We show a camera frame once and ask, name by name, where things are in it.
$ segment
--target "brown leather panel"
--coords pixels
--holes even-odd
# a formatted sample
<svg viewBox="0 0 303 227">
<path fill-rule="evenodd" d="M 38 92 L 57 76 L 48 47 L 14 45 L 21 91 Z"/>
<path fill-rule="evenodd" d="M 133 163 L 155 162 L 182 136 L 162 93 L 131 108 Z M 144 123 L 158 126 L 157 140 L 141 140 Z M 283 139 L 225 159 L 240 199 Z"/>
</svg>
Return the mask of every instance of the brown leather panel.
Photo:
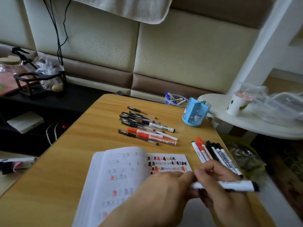
<svg viewBox="0 0 303 227">
<path fill-rule="evenodd" d="M 37 52 L 38 56 L 48 55 L 52 60 L 59 62 L 53 55 Z M 86 80 L 93 80 L 120 87 L 131 88 L 132 73 L 113 68 L 89 64 L 68 58 L 63 58 L 66 75 L 79 77 Z"/>
<path fill-rule="evenodd" d="M 183 84 L 177 84 L 166 80 L 159 80 L 148 76 L 135 74 L 133 76 L 132 90 L 147 92 L 155 95 L 165 96 L 165 93 L 175 93 L 186 98 L 199 97 L 200 95 L 217 93 Z"/>
<path fill-rule="evenodd" d="M 12 48 L 16 46 L 8 45 L 8 44 L 1 44 L 0 43 L 0 57 L 7 57 L 9 55 L 11 56 L 17 56 L 11 52 Z M 27 58 L 34 60 L 37 56 L 37 52 L 34 50 L 29 50 L 25 48 L 21 48 L 24 51 L 28 52 L 29 54 L 23 53 L 26 55 Z"/>
<path fill-rule="evenodd" d="M 271 0 L 172 0 L 171 8 L 259 29 Z"/>
</svg>

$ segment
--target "white router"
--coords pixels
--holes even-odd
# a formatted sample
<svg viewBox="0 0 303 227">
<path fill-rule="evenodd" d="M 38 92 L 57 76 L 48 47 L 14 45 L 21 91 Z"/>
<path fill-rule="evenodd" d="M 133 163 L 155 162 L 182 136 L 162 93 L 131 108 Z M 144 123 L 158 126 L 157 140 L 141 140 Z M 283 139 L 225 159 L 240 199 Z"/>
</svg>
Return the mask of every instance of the white router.
<svg viewBox="0 0 303 227">
<path fill-rule="evenodd" d="M 32 111 L 28 111 L 22 115 L 8 120 L 7 123 L 21 134 L 24 134 L 41 123 L 44 123 L 44 119 Z"/>
</svg>

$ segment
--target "hand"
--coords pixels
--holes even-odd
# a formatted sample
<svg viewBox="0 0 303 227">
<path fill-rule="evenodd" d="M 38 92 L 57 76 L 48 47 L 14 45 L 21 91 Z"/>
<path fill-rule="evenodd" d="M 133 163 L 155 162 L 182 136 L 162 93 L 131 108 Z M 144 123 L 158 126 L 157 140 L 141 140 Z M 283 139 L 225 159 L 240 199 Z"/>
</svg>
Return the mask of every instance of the hand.
<svg viewBox="0 0 303 227">
<path fill-rule="evenodd" d="M 201 200 L 214 211 L 225 227 L 259 227 L 245 193 L 227 193 L 217 181 L 240 181 L 240 177 L 215 160 L 203 163 L 195 170 Z"/>
<path fill-rule="evenodd" d="M 153 174 L 101 226 L 176 226 L 187 201 L 195 194 L 188 190 L 194 180 L 191 171 Z"/>
</svg>

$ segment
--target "person's right hand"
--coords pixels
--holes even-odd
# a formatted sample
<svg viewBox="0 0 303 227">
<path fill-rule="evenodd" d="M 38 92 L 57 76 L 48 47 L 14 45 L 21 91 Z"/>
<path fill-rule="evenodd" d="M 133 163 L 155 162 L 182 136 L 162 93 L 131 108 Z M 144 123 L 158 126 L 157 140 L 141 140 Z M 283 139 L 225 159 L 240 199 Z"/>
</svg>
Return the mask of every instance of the person's right hand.
<svg viewBox="0 0 303 227">
<path fill-rule="evenodd" d="M 213 206 L 225 227 L 260 227 L 245 193 L 226 192 L 217 181 L 240 181 L 240 177 L 215 160 L 203 163 L 195 170 L 205 190 L 199 195 L 207 207 Z"/>
</svg>

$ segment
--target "person's left hand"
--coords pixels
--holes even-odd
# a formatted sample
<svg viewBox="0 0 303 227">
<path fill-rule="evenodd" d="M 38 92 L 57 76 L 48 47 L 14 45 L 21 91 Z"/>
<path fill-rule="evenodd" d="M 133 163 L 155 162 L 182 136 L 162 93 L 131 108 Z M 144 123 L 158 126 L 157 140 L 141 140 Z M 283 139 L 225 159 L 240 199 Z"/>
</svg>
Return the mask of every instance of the person's left hand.
<svg viewBox="0 0 303 227">
<path fill-rule="evenodd" d="M 101 226 L 176 226 L 188 200 L 198 197 L 196 191 L 188 190 L 194 180 L 191 171 L 151 175 Z"/>
</svg>

